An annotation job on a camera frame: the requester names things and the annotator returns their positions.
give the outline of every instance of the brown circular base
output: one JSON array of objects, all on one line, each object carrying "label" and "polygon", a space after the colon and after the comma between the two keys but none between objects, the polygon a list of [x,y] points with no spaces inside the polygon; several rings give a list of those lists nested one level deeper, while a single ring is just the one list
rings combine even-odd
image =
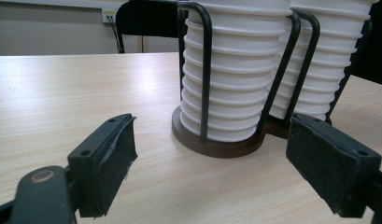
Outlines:
[{"label": "brown circular base", "polygon": [[269,116],[266,120],[266,133],[288,139],[290,129],[283,127],[283,120]]},{"label": "brown circular base", "polygon": [[189,132],[182,126],[179,120],[180,111],[181,108],[177,107],[172,117],[174,136],[182,145],[195,152],[209,157],[236,158],[246,156],[256,151],[262,145],[265,132],[255,132],[249,139],[235,143],[223,143],[213,140],[207,140],[205,143],[201,142],[200,136]]}]

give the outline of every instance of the black metal rod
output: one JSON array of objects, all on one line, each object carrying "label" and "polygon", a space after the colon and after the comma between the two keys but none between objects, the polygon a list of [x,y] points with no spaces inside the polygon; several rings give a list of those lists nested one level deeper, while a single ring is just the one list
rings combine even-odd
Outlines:
[{"label": "black metal rod", "polygon": [[281,80],[283,79],[284,73],[287,69],[287,65],[290,62],[290,56],[295,48],[296,41],[299,37],[299,33],[301,32],[301,19],[299,18],[299,15],[296,12],[292,11],[292,15],[290,15],[289,18],[292,24],[290,30],[290,38],[286,48],[284,49],[283,57],[281,58],[280,65],[277,68],[275,79],[264,104],[260,121],[258,122],[257,131],[260,133],[264,130],[267,117],[269,116],[270,109],[273,105],[273,101],[275,100],[278,88],[280,87]]},{"label": "black metal rod", "polygon": [[210,74],[211,74],[211,48],[213,28],[208,11],[200,4],[195,2],[178,2],[178,9],[192,10],[199,14],[204,28],[203,39],[203,87],[202,87],[202,117],[200,140],[207,141],[208,128],[208,107],[210,99]]},{"label": "black metal rod", "polygon": [[333,112],[333,109],[335,108],[340,95],[343,92],[343,89],[345,88],[345,85],[348,82],[348,79],[355,71],[355,68],[357,67],[358,63],[360,62],[360,57],[362,55],[363,50],[365,49],[366,43],[368,42],[368,38],[372,32],[373,23],[372,21],[366,21],[364,23],[364,26],[362,28],[362,38],[357,42],[357,51],[354,52],[351,55],[350,61],[351,65],[345,68],[345,77],[342,78],[342,80],[339,83],[339,90],[335,92],[335,99],[330,103],[330,111],[328,111],[325,114],[326,119],[330,119],[331,113]]},{"label": "black metal rod", "polygon": [[292,93],[292,97],[290,99],[290,104],[287,109],[286,116],[284,118],[284,127],[288,128],[290,126],[290,119],[292,117],[293,111],[295,109],[296,103],[298,102],[299,95],[301,94],[302,86],[304,85],[304,79],[306,78],[307,71],[312,62],[312,58],[314,52],[316,50],[316,46],[319,39],[319,22],[318,19],[311,13],[305,12],[296,8],[292,9],[295,11],[303,20],[308,21],[312,26],[312,35],[310,37],[309,46],[306,50],[306,54],[304,56],[304,62],[302,63],[301,70],[299,72],[298,79],[295,84],[295,88]]}]

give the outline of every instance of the white wall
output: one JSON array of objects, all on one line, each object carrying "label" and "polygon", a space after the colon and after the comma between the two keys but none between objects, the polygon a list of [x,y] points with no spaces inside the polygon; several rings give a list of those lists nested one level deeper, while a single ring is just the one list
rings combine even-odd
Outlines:
[{"label": "white wall", "polygon": [[[125,36],[127,53],[139,52],[136,36]],[[177,51],[176,39],[144,40],[145,52]],[[0,2],[0,55],[117,53],[100,8],[54,7]]]}]

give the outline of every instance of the screw hole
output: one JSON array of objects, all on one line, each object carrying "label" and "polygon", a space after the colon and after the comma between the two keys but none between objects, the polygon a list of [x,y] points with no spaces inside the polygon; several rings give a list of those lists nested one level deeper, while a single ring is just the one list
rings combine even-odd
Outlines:
[{"label": "screw hole", "polygon": [[91,154],[89,150],[84,150],[80,153],[81,156],[88,156],[89,154]]},{"label": "screw hole", "polygon": [[357,153],[359,153],[359,155],[362,155],[362,156],[368,156],[368,153],[364,151],[357,151]]}]

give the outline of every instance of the plastic cup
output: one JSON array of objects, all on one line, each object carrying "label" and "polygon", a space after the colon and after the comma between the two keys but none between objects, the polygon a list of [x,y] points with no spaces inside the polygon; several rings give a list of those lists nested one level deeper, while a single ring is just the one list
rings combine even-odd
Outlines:
[{"label": "plastic cup", "polygon": [[[278,55],[283,55],[284,49],[287,46],[287,42],[283,41],[281,43],[281,51],[278,53]],[[298,44],[296,48],[294,49],[292,56],[298,57],[298,58],[304,58],[306,51],[307,51],[307,45],[301,45]],[[327,63],[342,63],[342,64],[350,64],[350,57],[351,53],[349,52],[339,52],[337,51],[330,51],[328,49],[316,49],[313,54],[313,60],[318,62],[327,62]]]},{"label": "plastic cup", "polygon": [[[185,42],[201,49],[203,47],[203,27],[198,23],[186,20],[188,33]],[[222,34],[214,32],[212,50],[219,53],[234,55],[257,56],[276,54],[279,51],[278,36],[249,36],[237,34]]]},{"label": "plastic cup", "polygon": [[[202,65],[203,51],[201,49],[187,45],[184,53],[185,59],[196,64]],[[258,73],[266,67],[272,70],[276,65],[275,54],[267,56],[239,56],[232,54],[211,53],[211,68],[216,71],[236,71],[243,70],[248,73]]]},{"label": "plastic cup", "polygon": [[[321,75],[307,73],[307,76],[304,79],[303,86],[310,89],[321,88],[321,89],[333,90],[339,85],[340,80],[344,76],[345,76],[344,73],[342,73],[340,76],[337,76],[337,77],[325,77]],[[286,70],[286,73],[283,76],[282,80],[288,83],[296,83],[298,80],[298,77],[299,77],[299,72]]]},{"label": "plastic cup", "polygon": [[[208,114],[226,119],[244,119],[255,116],[263,110],[264,100],[267,97],[264,94],[256,99],[256,102],[251,105],[240,105],[238,102],[221,102],[215,103],[211,102],[208,106]],[[182,100],[186,101],[187,104],[193,107],[195,110],[202,110],[202,96],[187,89],[183,89],[181,92]]]},{"label": "plastic cup", "polygon": [[[259,35],[260,33],[270,36],[282,35],[285,33],[285,17],[289,15],[288,12],[275,15],[266,10],[247,12],[219,6],[204,5],[204,7],[210,15],[214,31],[238,35]],[[200,16],[194,12],[190,12],[188,20],[202,23]]]},{"label": "plastic cup", "polygon": [[289,13],[290,1],[289,0],[191,0],[204,6],[220,6],[228,8],[239,8],[244,11],[247,10],[271,10],[271,11],[284,11]]},{"label": "plastic cup", "polygon": [[[193,63],[185,63],[183,66],[185,76],[202,83],[203,68]],[[270,72],[261,74],[234,74],[211,70],[210,86],[213,88],[234,91],[252,91],[269,86],[272,82]]]},{"label": "plastic cup", "polygon": [[[196,110],[193,107],[187,105],[187,101],[181,102],[181,112],[185,113],[186,116],[196,123],[201,123],[201,113],[200,110]],[[226,119],[215,117],[212,115],[208,116],[208,128],[213,128],[222,131],[243,131],[258,124],[260,120],[260,115],[257,114],[249,118],[241,119]]]},{"label": "plastic cup", "polygon": [[[200,124],[188,118],[184,113],[180,113],[179,119],[181,124],[191,133],[200,135]],[[207,138],[219,142],[239,142],[252,136],[256,127],[251,127],[243,131],[223,131],[213,128],[207,129]]]},{"label": "plastic cup", "polygon": [[[184,89],[191,92],[202,92],[202,84],[197,83],[187,76],[182,78]],[[210,88],[210,101],[216,103],[237,102],[239,105],[252,105],[261,95],[267,92],[267,87],[255,91],[230,91]]]},{"label": "plastic cup", "polygon": [[329,10],[350,11],[368,15],[371,6],[378,0],[291,0],[292,7],[313,6]]}]

